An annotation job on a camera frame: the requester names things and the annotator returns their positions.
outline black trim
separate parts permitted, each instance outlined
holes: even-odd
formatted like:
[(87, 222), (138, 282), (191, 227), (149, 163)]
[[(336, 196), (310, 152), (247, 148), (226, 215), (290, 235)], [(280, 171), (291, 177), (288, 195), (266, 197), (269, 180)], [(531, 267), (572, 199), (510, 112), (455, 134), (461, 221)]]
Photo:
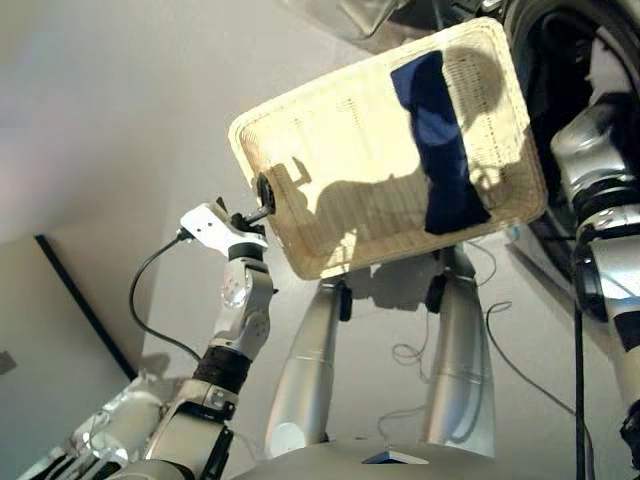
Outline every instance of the black trim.
[(625, 352), (640, 346), (640, 312), (621, 313), (613, 319)]
[(251, 360), (225, 347), (209, 347), (198, 363), (193, 378), (211, 383), (236, 395), (247, 379)]
[(609, 321), (600, 283), (600, 272), (589, 245), (578, 244), (574, 251), (574, 286), (580, 307), (603, 323)]
[(80, 310), (84, 314), (85, 318), (91, 324), (94, 331), (98, 334), (98, 337), (100, 337), (100, 340), (102, 341), (104, 346), (107, 347), (107, 350), (109, 350), (109, 353), (111, 353), (113, 359), (120, 366), (129, 380), (133, 380), (134, 378), (136, 378), (138, 376), (136, 370), (131, 366), (129, 361), (125, 358), (123, 353), (118, 348), (118, 345), (116, 345), (116, 343), (109, 335), (109, 332), (107, 332), (107, 330), (104, 328), (102, 322), (97, 317), (87, 300), (84, 298), (84, 295), (82, 295), (82, 292), (80, 292), (78, 286), (73, 281), (73, 278), (71, 278), (71, 275), (69, 275), (69, 272), (56, 255), (53, 247), (51, 247), (49, 240), (47, 240), (44, 235), (36, 235), (34, 238), (36, 242), (38, 242), (38, 245), (42, 249), (42, 252), (47, 257), (47, 260), (49, 260), (49, 263), (58, 275), (58, 278), (60, 278), (64, 286), (67, 287), (67, 291), (71, 294), (78, 307), (80, 307)]

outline black cable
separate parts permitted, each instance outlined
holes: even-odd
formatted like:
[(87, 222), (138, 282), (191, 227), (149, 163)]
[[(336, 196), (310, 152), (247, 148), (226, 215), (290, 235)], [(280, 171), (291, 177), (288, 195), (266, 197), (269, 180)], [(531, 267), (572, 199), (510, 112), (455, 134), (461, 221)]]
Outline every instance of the black cable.
[[(573, 410), (571, 407), (569, 407), (568, 405), (566, 405), (564, 402), (562, 402), (562, 400), (560, 400), (558, 397), (556, 397), (555, 395), (553, 395), (551, 392), (549, 392), (548, 390), (544, 389), (543, 387), (541, 387), (540, 385), (538, 385), (536, 382), (534, 382), (533, 380), (531, 380), (527, 375), (525, 375), (522, 370), (520, 370), (512, 361), (511, 359), (509, 359), (509, 357), (507, 356), (507, 354), (502, 350), (502, 348), (500, 347), (500, 345), (498, 345), (497, 340), (495, 339), (495, 337), (493, 336), (493, 332), (491, 331), (491, 314), (493, 313), (498, 313), (498, 312), (503, 312), (505, 310), (508, 310), (512, 305), (512, 302), (501, 302), (501, 303), (496, 303), (494, 305), (492, 305), (489, 310), (487, 310), (487, 313), (485, 315), (485, 324), (487, 326), (487, 333), (489, 335), (489, 340), (491, 341), (491, 344), (493, 345), (493, 347), (496, 349), (496, 351), (498, 352), (498, 354), (500, 355), (500, 357), (502, 358), (502, 360), (509, 366), (509, 368), (511, 368), (511, 370), (513, 370), (522, 380), (524, 380), (526, 383), (528, 383), (530, 386), (532, 386), (533, 388), (535, 388), (536, 390), (538, 390), (540, 393), (542, 393), (545, 397), (547, 397), (549, 400), (551, 400), (553, 403), (555, 403), (558, 407), (560, 407), (562, 410), (564, 410), (565, 412), (569, 413), (570, 415), (574, 416), (576, 418), (576, 421), (578, 422), (578, 412)], [(582, 477), (582, 478), (588, 478), (590, 480), (595, 480), (596, 475), (595, 475), (595, 458), (594, 458), (594, 452), (593, 452), (593, 439), (591, 438), (591, 432), (589, 432), (589, 429), (587, 428), (586, 423), (584, 422), (584, 411), (582, 412), (582, 422), (580, 422), (581, 424), (581, 428), (583, 429), (584, 434), (586, 435), (586, 451), (584, 448), (582, 448), (583, 451), (583, 455), (584, 457), (586, 457), (586, 462), (583, 462), (583, 465), (586, 465), (588, 470), (588, 477)]]
[(176, 236), (176, 238), (174, 238), (173, 240), (171, 240), (169, 243), (167, 243), (164, 247), (162, 247), (160, 250), (158, 250), (157, 252), (155, 252), (153, 255), (151, 255), (149, 258), (147, 258), (142, 265), (140, 265), (140, 268), (138, 269), (138, 271), (136, 272), (136, 274), (133, 277), (133, 280), (131, 281), (131, 287), (129, 288), (129, 311), (131, 312), (131, 317), (133, 318), (133, 321), (136, 323), (136, 325), (138, 325), (142, 330), (144, 330), (145, 332), (147, 332), (149, 335), (153, 335), (156, 338), (159, 338), (160, 340), (163, 340), (167, 343), (170, 343), (171, 345), (173, 345), (174, 347), (178, 347), (179, 349), (183, 350), (185, 353), (189, 354), (189, 356), (191, 356), (196, 362), (200, 361), (200, 356), (191, 348), (189, 348), (187, 345), (185, 345), (182, 342), (179, 342), (178, 340), (176, 340), (175, 338), (171, 338), (167, 335), (164, 335), (160, 332), (158, 332), (157, 330), (154, 330), (153, 328), (145, 325), (145, 323), (140, 320), (140, 317), (138, 316), (138, 313), (136, 312), (136, 306), (135, 306), (135, 302), (134, 302), (134, 298), (135, 298), (135, 293), (136, 293), (136, 287), (138, 286), (138, 281), (140, 280), (140, 277), (142, 276), (142, 274), (144, 273), (144, 271), (155, 261), (157, 260), (164, 252), (166, 252), (167, 250), (169, 250), (170, 248), (174, 247), (175, 245), (177, 245), (178, 243), (180, 243), (183, 240), (186, 240), (188, 238), (193, 238), (191, 236), (191, 234), (189, 232), (187, 232), (184, 229), (181, 229), (178, 232), (178, 235)]
[(582, 342), (582, 311), (576, 304), (573, 313), (576, 353), (576, 480), (585, 480), (584, 451), (584, 345)]
[(487, 250), (486, 248), (484, 248), (481, 245), (478, 245), (476, 242), (472, 242), (472, 241), (468, 241), (467, 242), (469, 245), (471, 245), (472, 247), (474, 247), (477, 250), (480, 250), (482, 253), (484, 253), (485, 255), (487, 255), (489, 257), (489, 259), (491, 260), (492, 263), (492, 268), (491, 268), (491, 273), (489, 274), (489, 276), (487, 278), (485, 278), (482, 282), (478, 283), (478, 287), (482, 287), (484, 285), (486, 285), (487, 283), (489, 283), (491, 280), (493, 280), (493, 277), (496, 276), (496, 273), (498, 273), (498, 261), (496, 260), (496, 256), (491, 253), (489, 250)]

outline silver cylinder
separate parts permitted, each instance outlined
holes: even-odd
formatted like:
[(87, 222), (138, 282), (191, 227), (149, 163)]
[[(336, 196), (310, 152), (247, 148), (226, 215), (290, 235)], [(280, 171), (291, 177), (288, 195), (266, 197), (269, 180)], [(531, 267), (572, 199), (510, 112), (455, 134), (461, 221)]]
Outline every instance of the silver cylinder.
[(461, 248), (444, 255), (447, 283), (423, 440), (493, 456), (493, 380), (475, 272)]
[(267, 458), (326, 440), (341, 288), (321, 284), (298, 329), (271, 407)]

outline navy blue cloth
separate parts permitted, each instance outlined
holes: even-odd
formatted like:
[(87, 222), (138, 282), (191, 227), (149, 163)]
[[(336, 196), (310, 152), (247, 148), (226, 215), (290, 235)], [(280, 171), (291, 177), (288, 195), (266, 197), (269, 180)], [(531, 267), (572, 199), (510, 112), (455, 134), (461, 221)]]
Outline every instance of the navy blue cloth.
[(462, 133), (442, 74), (442, 52), (403, 65), (391, 79), (400, 104), (411, 114), (422, 168), (432, 183), (425, 231), (439, 235), (489, 220), (469, 180)]

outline electric wire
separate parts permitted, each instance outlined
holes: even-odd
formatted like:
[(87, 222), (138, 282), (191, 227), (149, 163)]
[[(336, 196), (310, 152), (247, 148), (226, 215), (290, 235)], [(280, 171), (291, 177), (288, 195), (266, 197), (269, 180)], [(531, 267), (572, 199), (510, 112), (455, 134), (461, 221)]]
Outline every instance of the electric wire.
[(429, 343), (429, 312), (427, 311), (426, 315), (427, 319), (425, 322), (425, 335), (424, 341), (420, 348), (416, 348), (413, 345), (409, 345), (408, 343), (396, 343), (393, 348), (391, 348), (391, 356), (393, 360), (403, 366), (409, 367), (411, 365), (418, 365), (418, 378), (424, 384), (429, 383), (429, 377), (424, 371), (423, 358), (424, 354), (427, 350), (427, 345)]
[(582, 311), (576, 304), (573, 315), (576, 366), (576, 480), (585, 480), (584, 449), (584, 345), (582, 338)]
[(486, 248), (484, 248), (483, 246), (477, 244), (476, 242), (467, 242), (469, 245), (471, 245), (473, 248), (480, 250), (481, 252), (483, 252), (485, 255), (487, 255), (489, 257), (489, 259), (491, 260), (491, 264), (492, 269), (491, 269), (491, 273), (489, 274), (489, 276), (484, 279), (482, 282), (478, 283), (478, 287), (482, 287), (484, 285), (486, 285), (487, 283), (489, 283), (491, 280), (493, 280), (493, 277), (496, 276), (496, 273), (498, 273), (498, 261), (496, 260), (496, 256), (491, 253), (489, 250), (487, 250)]
[[(518, 375), (522, 380), (524, 380), (529, 386), (533, 387), (538, 392), (542, 393), (545, 397), (547, 397), (549, 400), (551, 400), (553, 403), (555, 403), (556, 406), (560, 407), (562, 410), (564, 410), (565, 412), (575, 417), (577, 420), (578, 413), (576, 412), (576, 410), (569, 407), (562, 400), (560, 400), (558, 397), (552, 394), (549, 390), (546, 390), (544, 387), (534, 382), (524, 372), (522, 372), (522, 370), (520, 370), (520, 368), (518, 368), (516, 364), (511, 361), (511, 359), (507, 356), (507, 354), (504, 352), (502, 347), (500, 347), (500, 345), (498, 344), (498, 341), (494, 337), (493, 331), (491, 329), (491, 315), (499, 312), (504, 312), (509, 308), (511, 308), (512, 305), (513, 305), (512, 302), (499, 302), (492, 305), (487, 310), (487, 313), (485, 314), (485, 325), (487, 327), (487, 334), (489, 336), (489, 341), (493, 345), (493, 348), (495, 348), (496, 352), (498, 352), (498, 355), (500, 355), (502, 360), (507, 364), (509, 368), (511, 368), (511, 370), (513, 370), (513, 372), (516, 375)], [(585, 449), (583, 449), (583, 450), (586, 450), (584, 452), (584, 455), (586, 457), (584, 464), (587, 466), (587, 469), (588, 469), (588, 476), (583, 478), (588, 478), (589, 480), (595, 480), (596, 476), (595, 476), (595, 458), (594, 458), (594, 452), (593, 452), (593, 440), (591, 438), (591, 432), (589, 432), (589, 429), (587, 428), (584, 420), (581, 423), (584, 428), (584, 434), (586, 436), (586, 447)]]
[[(491, 263), (493, 265), (492, 271), (491, 271), (491, 273), (489, 274), (489, 276), (485, 280), (483, 280), (482, 282), (480, 282), (478, 284), (478, 287), (486, 285), (497, 274), (497, 270), (498, 270), (497, 259), (496, 259), (495, 255), (492, 252), (490, 252), (488, 249), (478, 245), (476, 242), (467, 242), (467, 243), (469, 243), (471, 246), (473, 246), (477, 250), (480, 250), (481, 252), (485, 253), (491, 260)], [(584, 462), (582, 464), (586, 466), (585, 476), (578, 477), (578, 478), (579, 478), (579, 480), (582, 480), (583, 478), (584, 479), (589, 479), (589, 480), (595, 480), (596, 475), (595, 475), (595, 455), (594, 455), (594, 450), (593, 450), (593, 440), (592, 440), (592, 437), (591, 437), (591, 432), (587, 428), (586, 422), (584, 421), (584, 390), (583, 390), (584, 389), (584, 384), (582, 384), (582, 395), (580, 396), (582, 398), (582, 412), (579, 412), (578, 408), (576, 408), (576, 410), (572, 409), (567, 404), (562, 402), (558, 397), (553, 395), (550, 391), (546, 390), (545, 388), (543, 388), (542, 386), (540, 386), (539, 384), (537, 384), (536, 382), (531, 380), (531, 378), (529, 378), (526, 374), (524, 374), (522, 372), (522, 370), (520, 370), (520, 368), (518, 368), (515, 365), (515, 363), (513, 363), (513, 361), (511, 361), (511, 359), (507, 356), (507, 354), (504, 352), (502, 347), (500, 347), (500, 345), (498, 344), (495, 336), (493, 335), (493, 331), (491, 330), (491, 316), (509, 310), (512, 307), (512, 305), (513, 305), (513, 302), (510, 302), (510, 301), (497, 302), (497, 303), (494, 303), (493, 305), (491, 305), (489, 307), (489, 309), (485, 312), (485, 324), (486, 324), (487, 334), (488, 334), (489, 340), (491, 341), (491, 344), (496, 349), (496, 351), (498, 352), (498, 354), (500, 355), (502, 360), (507, 364), (507, 366), (509, 366), (509, 368), (511, 368), (511, 370), (513, 370), (514, 373), (516, 373), (529, 386), (531, 386), (534, 389), (538, 390), (546, 398), (551, 400), (554, 404), (556, 404), (558, 407), (560, 407), (562, 410), (564, 410), (565, 412), (569, 413), (570, 415), (572, 415), (576, 419), (576, 439), (578, 439), (578, 437), (581, 436), (581, 434), (578, 432), (578, 425), (580, 425), (580, 429), (583, 431), (583, 437), (582, 437), (583, 438), (583, 443), (582, 443), (582, 445), (583, 445), (583, 448), (582, 448), (583, 454), (582, 454), (582, 456), (584, 458)], [(576, 306), (576, 312), (575, 312), (576, 315), (578, 315), (578, 312), (579, 312), (579, 309)], [(581, 325), (576, 325), (576, 330), (578, 328), (580, 329), (580, 331), (582, 331), (582, 326)], [(392, 355), (394, 357), (394, 360), (397, 363), (400, 363), (401, 365), (407, 365), (408, 366), (408, 365), (413, 365), (413, 364), (417, 363), (418, 361), (420, 362), (420, 376), (421, 376), (421, 380), (424, 383), (429, 383), (429, 379), (426, 377), (426, 375), (424, 375), (424, 372), (422, 370), (422, 368), (423, 368), (422, 367), (422, 361), (423, 361), (424, 354), (426, 352), (426, 346), (428, 344), (428, 339), (429, 339), (429, 318), (427, 316), (425, 341), (423, 342), (422, 346), (419, 349), (416, 349), (415, 347), (413, 347), (411, 345), (408, 345), (408, 344), (405, 344), (405, 343), (396, 344), (392, 348)], [(582, 351), (582, 347), (580, 345), (576, 345), (576, 346), (580, 347), (580, 352), (581, 352)], [(404, 354), (399, 354), (399, 350), (400, 349), (404, 349), (405, 353)], [(577, 374), (578, 370), (584, 372), (584, 369), (582, 368), (582, 365), (583, 365), (582, 364), (582, 360), (580, 362), (578, 362), (578, 354), (580, 352), (578, 352), (578, 351), (576, 352), (576, 374)], [(576, 407), (578, 407), (578, 405), (580, 404), (580, 398), (578, 396), (578, 389), (579, 388), (580, 388), (580, 385), (577, 384), (576, 385)], [(387, 442), (389, 436), (388, 436), (388, 434), (385, 432), (385, 430), (383, 428), (383, 423), (385, 421), (394, 420), (394, 419), (401, 419), (401, 418), (408, 418), (408, 417), (411, 417), (413, 415), (416, 415), (417, 413), (420, 413), (420, 412), (424, 411), (425, 408), (426, 408), (426, 403), (422, 404), (422, 405), (420, 405), (418, 407), (411, 408), (411, 409), (395, 410), (393, 412), (390, 412), (390, 413), (387, 413), (387, 414), (381, 416), (380, 418), (378, 418), (378, 422), (377, 422), (378, 433), (383, 438), (383, 440), (385, 442)]]
[(162, 340), (164, 342), (167, 342), (167, 343), (173, 345), (174, 347), (177, 347), (177, 348), (181, 349), (182, 351), (187, 353), (191, 358), (193, 358), (196, 362), (199, 362), (200, 361), (200, 356), (193, 349), (191, 349), (190, 347), (188, 347), (184, 343), (176, 340), (175, 338), (172, 338), (172, 337), (170, 337), (168, 335), (160, 333), (157, 330), (154, 330), (153, 328), (151, 328), (148, 325), (146, 325), (140, 319), (140, 317), (138, 316), (138, 312), (136, 311), (136, 306), (135, 306), (136, 287), (138, 286), (138, 282), (140, 281), (140, 277), (142, 277), (142, 274), (145, 272), (145, 270), (147, 268), (149, 268), (149, 266), (151, 266), (151, 264), (153, 264), (153, 262), (155, 262), (167, 250), (171, 249), (172, 247), (174, 247), (175, 245), (177, 245), (181, 241), (186, 240), (188, 238), (191, 238), (189, 233), (186, 230), (181, 229), (180, 232), (178, 233), (178, 235), (176, 236), (176, 238), (171, 240), (164, 247), (162, 247), (160, 250), (155, 252), (149, 258), (147, 258), (142, 263), (142, 265), (140, 265), (140, 268), (138, 268), (138, 271), (136, 272), (136, 274), (133, 277), (133, 280), (131, 281), (131, 287), (129, 288), (129, 312), (131, 313), (131, 317), (133, 318), (133, 321), (143, 331), (147, 332), (149, 335), (152, 335), (152, 336), (154, 336), (154, 337), (156, 337), (156, 338), (158, 338), (158, 339), (160, 339), (160, 340)]

